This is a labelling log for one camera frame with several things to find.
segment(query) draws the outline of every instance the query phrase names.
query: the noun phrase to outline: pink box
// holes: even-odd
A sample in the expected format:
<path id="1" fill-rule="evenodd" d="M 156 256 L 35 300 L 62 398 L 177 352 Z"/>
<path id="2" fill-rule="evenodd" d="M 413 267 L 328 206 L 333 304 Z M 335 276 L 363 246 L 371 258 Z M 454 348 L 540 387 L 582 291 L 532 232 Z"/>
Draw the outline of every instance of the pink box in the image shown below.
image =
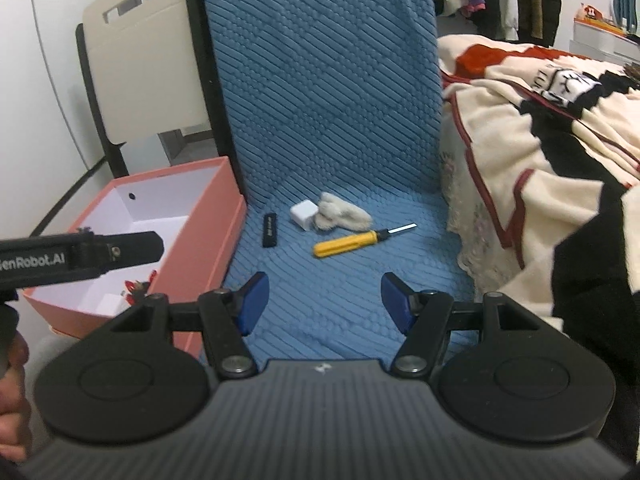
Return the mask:
<path id="1" fill-rule="evenodd" d="M 111 181 L 69 229 L 96 234 L 155 231 L 164 255 L 154 264 L 117 269 L 84 282 L 29 288 L 25 298 L 54 330 L 83 338 L 129 305 L 125 280 L 148 280 L 173 303 L 218 288 L 240 239 L 246 203 L 226 156 Z M 193 356 L 199 333 L 174 333 L 174 345 Z"/>

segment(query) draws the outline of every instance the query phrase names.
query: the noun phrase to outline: black circular disc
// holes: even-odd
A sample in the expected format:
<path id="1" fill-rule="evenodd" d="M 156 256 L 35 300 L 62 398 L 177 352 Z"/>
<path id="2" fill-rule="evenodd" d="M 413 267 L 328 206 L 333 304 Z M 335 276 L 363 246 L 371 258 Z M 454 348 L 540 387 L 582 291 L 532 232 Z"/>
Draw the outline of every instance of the black circular disc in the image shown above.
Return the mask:
<path id="1" fill-rule="evenodd" d="M 209 381 L 196 359 L 128 335 L 79 342 L 44 368 L 35 400 L 55 433 L 88 444 L 132 444 L 179 428 L 204 407 Z"/>
<path id="2" fill-rule="evenodd" d="M 615 382 L 598 358 L 559 335 L 505 332 L 442 369 L 443 407 L 473 430 L 515 444 L 597 435 Z"/>

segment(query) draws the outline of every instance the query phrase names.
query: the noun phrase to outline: blue blanket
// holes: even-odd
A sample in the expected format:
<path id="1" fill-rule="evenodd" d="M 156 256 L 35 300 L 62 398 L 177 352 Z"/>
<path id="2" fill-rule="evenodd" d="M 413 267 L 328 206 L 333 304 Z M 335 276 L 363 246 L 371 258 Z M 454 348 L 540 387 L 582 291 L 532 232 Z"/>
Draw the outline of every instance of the blue blanket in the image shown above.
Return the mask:
<path id="1" fill-rule="evenodd" d="M 226 110 L 248 186 L 248 219 L 225 285 L 263 270 L 270 302 L 247 343 L 256 359 L 380 358 L 402 335 L 380 300 L 395 272 L 459 300 L 440 194 L 440 72 L 433 0 L 206 0 Z M 304 232 L 289 208 L 328 191 L 364 208 L 374 228 L 418 228 L 316 260 L 329 235 Z M 278 246 L 262 216 L 276 212 Z M 452 344 L 472 338 L 457 335 Z"/>

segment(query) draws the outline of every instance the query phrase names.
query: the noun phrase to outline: black rectangular object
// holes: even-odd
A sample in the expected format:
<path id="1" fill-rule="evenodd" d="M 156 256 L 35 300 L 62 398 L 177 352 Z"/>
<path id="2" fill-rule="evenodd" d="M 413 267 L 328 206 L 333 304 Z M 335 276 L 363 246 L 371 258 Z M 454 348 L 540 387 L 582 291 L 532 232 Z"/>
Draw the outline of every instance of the black rectangular object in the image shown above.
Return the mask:
<path id="1" fill-rule="evenodd" d="M 278 244 L 278 222 L 276 213 L 267 213 L 262 224 L 262 246 L 275 247 Z"/>

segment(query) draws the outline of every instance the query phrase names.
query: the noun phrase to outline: gray ribbed surface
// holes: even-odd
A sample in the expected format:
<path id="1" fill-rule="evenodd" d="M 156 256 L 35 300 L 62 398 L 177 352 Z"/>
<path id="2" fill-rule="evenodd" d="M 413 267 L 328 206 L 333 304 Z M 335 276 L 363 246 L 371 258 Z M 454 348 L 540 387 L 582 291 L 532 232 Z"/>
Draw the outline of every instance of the gray ribbed surface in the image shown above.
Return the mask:
<path id="1" fill-rule="evenodd" d="M 526 450 L 479 438 L 425 384 L 393 379 L 378 362 L 321 364 L 271 362 L 257 378 L 225 383 L 174 434 L 127 449 L 56 441 L 22 471 L 32 480 L 608 480 L 625 472 L 590 439 Z"/>

